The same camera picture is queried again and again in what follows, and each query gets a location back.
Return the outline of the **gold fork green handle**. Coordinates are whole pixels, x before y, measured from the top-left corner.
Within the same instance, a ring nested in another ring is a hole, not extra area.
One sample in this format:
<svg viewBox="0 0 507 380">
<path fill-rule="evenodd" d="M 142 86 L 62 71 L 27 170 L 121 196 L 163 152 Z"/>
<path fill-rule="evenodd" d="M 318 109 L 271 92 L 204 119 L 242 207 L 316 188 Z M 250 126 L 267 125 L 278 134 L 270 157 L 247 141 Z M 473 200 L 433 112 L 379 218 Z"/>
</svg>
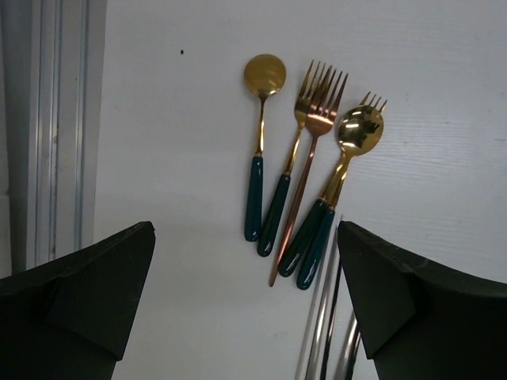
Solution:
<svg viewBox="0 0 507 380">
<path fill-rule="evenodd" d="M 386 105 L 387 101 L 377 94 L 367 93 L 356 107 L 344 114 L 338 124 L 337 137 L 341 156 L 326 184 L 325 211 L 320 218 L 318 229 L 311 235 L 311 243 L 297 275 L 296 286 L 302 291 L 310 287 L 322 261 L 349 164 L 354 157 L 372 150 L 381 139 L 384 126 L 382 112 Z"/>
<path fill-rule="evenodd" d="M 288 189 L 292 178 L 292 170 L 295 164 L 301 134 L 305 128 L 305 122 L 314 92 L 323 78 L 325 69 L 325 63 L 321 66 L 321 62 L 318 61 L 317 65 L 314 66 L 314 60 L 312 60 L 299 89 L 299 94 L 296 98 L 294 107 L 297 132 L 292 146 L 288 151 L 288 158 L 278 180 L 267 215 L 265 216 L 264 222 L 261 226 L 261 235 L 257 243 L 257 254 L 260 257 L 268 257 L 273 250 L 277 231 L 280 225 L 281 215 L 288 195 Z"/>
</svg>

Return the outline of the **silver chopstick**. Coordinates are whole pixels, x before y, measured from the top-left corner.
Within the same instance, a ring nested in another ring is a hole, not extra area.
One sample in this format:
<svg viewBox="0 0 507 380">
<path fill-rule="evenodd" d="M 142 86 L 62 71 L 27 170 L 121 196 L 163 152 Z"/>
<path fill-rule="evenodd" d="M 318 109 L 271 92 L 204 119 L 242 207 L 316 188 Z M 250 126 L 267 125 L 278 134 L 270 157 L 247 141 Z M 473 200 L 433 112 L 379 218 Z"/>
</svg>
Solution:
<svg viewBox="0 0 507 380">
<path fill-rule="evenodd" d="M 317 280 L 314 301 L 310 310 L 311 327 L 305 333 L 310 345 L 305 379 L 319 379 L 326 341 L 326 330 L 337 275 L 339 254 L 337 253 L 337 225 L 335 212 L 326 211 L 310 246 L 309 257 L 315 264 L 311 274 Z"/>
<path fill-rule="evenodd" d="M 341 349 L 341 354 L 337 363 L 337 370 L 334 375 L 334 379 L 336 380 L 344 380 L 345 373 L 345 360 L 349 353 L 349 345 L 354 336 L 360 335 L 359 327 L 357 324 L 356 316 L 354 313 L 351 313 L 349 319 L 349 325 L 345 334 L 344 343 Z"/>
</svg>

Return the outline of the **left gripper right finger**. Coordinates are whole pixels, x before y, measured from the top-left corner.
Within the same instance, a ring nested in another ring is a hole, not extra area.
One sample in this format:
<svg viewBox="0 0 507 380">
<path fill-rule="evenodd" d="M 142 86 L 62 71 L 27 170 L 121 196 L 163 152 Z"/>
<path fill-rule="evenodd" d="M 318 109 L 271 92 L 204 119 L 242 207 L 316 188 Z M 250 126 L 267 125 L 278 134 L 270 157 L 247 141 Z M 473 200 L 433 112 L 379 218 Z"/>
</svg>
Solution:
<svg viewBox="0 0 507 380">
<path fill-rule="evenodd" d="M 504 379 L 506 285 L 402 249 L 354 222 L 338 248 L 380 379 Z"/>
</svg>

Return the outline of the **black chopstick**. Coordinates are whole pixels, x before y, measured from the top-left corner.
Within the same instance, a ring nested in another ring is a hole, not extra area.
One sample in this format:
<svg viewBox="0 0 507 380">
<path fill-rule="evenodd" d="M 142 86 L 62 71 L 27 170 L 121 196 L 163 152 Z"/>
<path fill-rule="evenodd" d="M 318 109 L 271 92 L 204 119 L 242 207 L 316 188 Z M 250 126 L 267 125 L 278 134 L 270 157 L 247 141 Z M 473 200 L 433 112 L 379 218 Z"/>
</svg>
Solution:
<svg viewBox="0 0 507 380">
<path fill-rule="evenodd" d="M 349 353 L 345 360 L 344 380 L 351 380 L 353 378 L 353 371 L 356 363 L 356 356 L 359 345 L 360 345 L 360 335 L 354 336 L 350 342 Z"/>
<path fill-rule="evenodd" d="M 328 320 L 328 326 L 327 326 L 327 330 L 326 330 L 326 341 L 325 341 L 324 353 L 323 353 L 323 357 L 322 357 L 322 365 L 321 365 L 321 372 L 320 372 L 320 378 L 319 378 L 320 380 L 325 380 L 326 374 L 327 374 L 327 366 L 328 366 L 328 361 L 329 361 L 329 357 L 330 357 L 330 345 L 331 345 L 331 340 L 332 340 L 333 333 L 334 333 L 334 322 L 335 322 L 335 317 L 336 317 L 337 297 L 338 297 L 340 280 L 341 280 L 341 271 L 342 271 L 342 262 L 341 262 L 341 260 L 339 260 L 338 266 L 337 266 L 337 275 L 336 275 L 336 279 L 334 282 L 334 288 L 333 288 L 333 297 L 332 297 L 332 301 L 331 301 L 331 305 L 330 305 L 330 315 L 329 315 L 329 320 Z"/>
</svg>

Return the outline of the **aluminium rail frame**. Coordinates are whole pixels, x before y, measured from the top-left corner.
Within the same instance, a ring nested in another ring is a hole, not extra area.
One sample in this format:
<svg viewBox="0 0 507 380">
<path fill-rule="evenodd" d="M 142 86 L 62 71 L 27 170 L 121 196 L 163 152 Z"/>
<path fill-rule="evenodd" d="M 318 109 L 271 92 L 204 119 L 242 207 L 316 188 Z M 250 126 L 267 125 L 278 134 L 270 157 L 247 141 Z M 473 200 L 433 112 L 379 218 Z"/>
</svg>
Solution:
<svg viewBox="0 0 507 380">
<path fill-rule="evenodd" d="M 12 272 L 93 240 L 106 13 L 104 1 L 1 4 Z"/>
</svg>

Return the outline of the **gold round spoon green handle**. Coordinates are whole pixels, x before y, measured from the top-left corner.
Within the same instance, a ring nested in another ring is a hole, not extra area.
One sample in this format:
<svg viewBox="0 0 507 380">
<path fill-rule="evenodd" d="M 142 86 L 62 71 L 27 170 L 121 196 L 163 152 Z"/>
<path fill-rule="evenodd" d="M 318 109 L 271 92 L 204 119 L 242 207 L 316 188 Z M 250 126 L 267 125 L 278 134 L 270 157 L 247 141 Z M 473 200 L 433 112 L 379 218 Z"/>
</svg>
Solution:
<svg viewBox="0 0 507 380">
<path fill-rule="evenodd" d="M 299 269 L 296 286 L 301 290 L 309 288 L 320 265 L 349 163 L 372 150 L 380 140 L 385 108 L 385 104 L 356 106 L 344 114 L 338 125 L 341 156 L 278 265 L 278 273 L 283 277 Z"/>
</svg>

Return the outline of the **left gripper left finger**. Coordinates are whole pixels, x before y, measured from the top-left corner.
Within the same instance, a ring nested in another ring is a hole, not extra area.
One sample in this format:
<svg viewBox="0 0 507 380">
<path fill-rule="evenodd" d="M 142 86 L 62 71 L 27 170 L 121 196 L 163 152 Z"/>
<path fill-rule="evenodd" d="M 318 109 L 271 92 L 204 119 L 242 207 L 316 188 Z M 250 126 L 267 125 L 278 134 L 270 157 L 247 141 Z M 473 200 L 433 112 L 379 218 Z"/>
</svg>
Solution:
<svg viewBox="0 0 507 380">
<path fill-rule="evenodd" d="M 151 222 L 1 280 L 3 379 L 110 379 L 155 247 Z"/>
</svg>

